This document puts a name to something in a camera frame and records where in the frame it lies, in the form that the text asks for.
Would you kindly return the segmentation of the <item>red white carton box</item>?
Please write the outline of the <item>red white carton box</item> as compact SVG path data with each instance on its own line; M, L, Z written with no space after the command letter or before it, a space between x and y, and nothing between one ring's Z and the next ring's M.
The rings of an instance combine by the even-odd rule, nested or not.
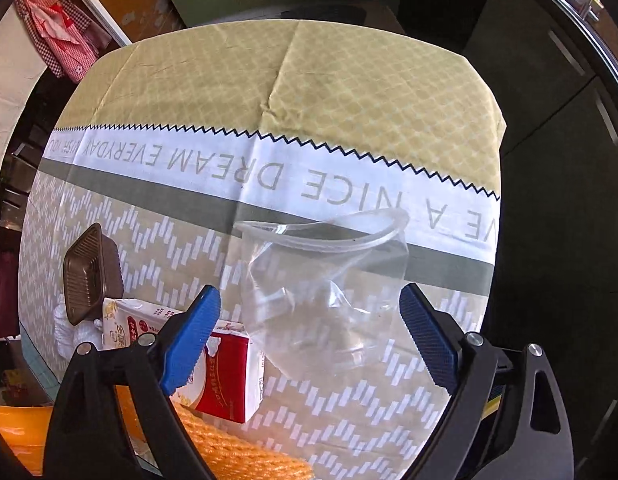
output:
M157 334L175 310L138 299L105 299L103 346L128 347L145 333ZM263 397L265 356L239 322L220 320L190 378L171 399L236 424L253 416Z

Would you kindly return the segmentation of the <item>brown plastic tray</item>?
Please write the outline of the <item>brown plastic tray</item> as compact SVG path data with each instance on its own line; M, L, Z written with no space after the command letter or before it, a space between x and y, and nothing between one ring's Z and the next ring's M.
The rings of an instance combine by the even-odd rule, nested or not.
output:
M100 318L105 298L122 297L118 247L103 233L100 223L91 224L68 248L62 284L67 318L74 326Z

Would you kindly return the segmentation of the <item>clear plastic cup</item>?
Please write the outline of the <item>clear plastic cup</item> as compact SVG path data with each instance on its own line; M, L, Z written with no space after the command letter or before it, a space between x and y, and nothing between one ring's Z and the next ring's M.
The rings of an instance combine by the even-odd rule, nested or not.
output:
M287 378L334 376L382 360L409 262L401 208L322 222L236 223L243 323Z

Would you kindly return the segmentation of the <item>orange snack bag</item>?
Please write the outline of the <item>orange snack bag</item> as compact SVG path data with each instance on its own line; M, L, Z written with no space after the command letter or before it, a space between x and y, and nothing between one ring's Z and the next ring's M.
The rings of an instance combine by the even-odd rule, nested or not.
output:
M9 408L0 405L0 437L40 479L142 479L118 417L107 426L83 406Z

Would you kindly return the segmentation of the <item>orange foam net sleeve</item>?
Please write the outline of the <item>orange foam net sleeve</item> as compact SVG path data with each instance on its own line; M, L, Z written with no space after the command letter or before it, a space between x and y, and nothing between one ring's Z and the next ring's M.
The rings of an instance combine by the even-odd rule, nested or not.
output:
M199 455L217 479L315 478L311 466L303 460L227 434L179 403L173 407Z

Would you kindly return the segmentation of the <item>white tissue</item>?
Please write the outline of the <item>white tissue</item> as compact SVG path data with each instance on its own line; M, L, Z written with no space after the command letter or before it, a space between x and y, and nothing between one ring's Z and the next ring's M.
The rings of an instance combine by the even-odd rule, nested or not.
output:
M82 321L72 325L68 320L65 296L57 296L57 304L53 310L53 335L58 354L69 361L82 342L91 342L98 350L103 349L103 324L99 318L95 321Z

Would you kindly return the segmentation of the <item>green lower cabinets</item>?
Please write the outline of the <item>green lower cabinets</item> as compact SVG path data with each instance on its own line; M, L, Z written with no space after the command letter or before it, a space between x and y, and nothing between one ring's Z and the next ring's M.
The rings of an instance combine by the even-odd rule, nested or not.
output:
M361 24L373 0L172 0L187 25L255 18ZM416 61L351 39L322 41L325 68L298 114L260 106L218 63L157 81L143 113L161 125L283 131L326 141L355 130L383 155L501 198L493 266L416 248L428 285L486 294L486 330L503 344L541 342L563 391L577 467L618 452L618 64L611 21L578 23L566 0L398 0L385 39L427 48Z

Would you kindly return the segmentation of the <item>patterned tablecloth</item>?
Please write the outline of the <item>patterned tablecloth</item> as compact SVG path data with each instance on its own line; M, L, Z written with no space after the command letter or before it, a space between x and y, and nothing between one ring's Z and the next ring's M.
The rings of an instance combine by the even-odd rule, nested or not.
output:
M239 321L235 223L408 212L405 277L465 330L483 323L497 250L497 101L462 55L329 22L243 21L98 60L46 144L24 216L19 317L48 391L62 260L98 223L130 298L186 308L205 285Z

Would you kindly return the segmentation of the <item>white curtain cloth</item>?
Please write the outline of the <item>white curtain cloth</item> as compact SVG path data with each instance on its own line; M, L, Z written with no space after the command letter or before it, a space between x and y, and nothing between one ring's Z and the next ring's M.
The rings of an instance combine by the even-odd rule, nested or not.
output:
M0 21L0 173L20 115L46 69L12 4Z

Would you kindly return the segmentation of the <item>red checked apron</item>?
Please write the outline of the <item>red checked apron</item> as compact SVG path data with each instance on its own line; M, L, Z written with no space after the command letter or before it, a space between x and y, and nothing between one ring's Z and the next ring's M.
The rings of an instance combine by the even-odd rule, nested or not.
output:
M76 84L111 43L111 36L71 0L15 0L18 18L42 61Z

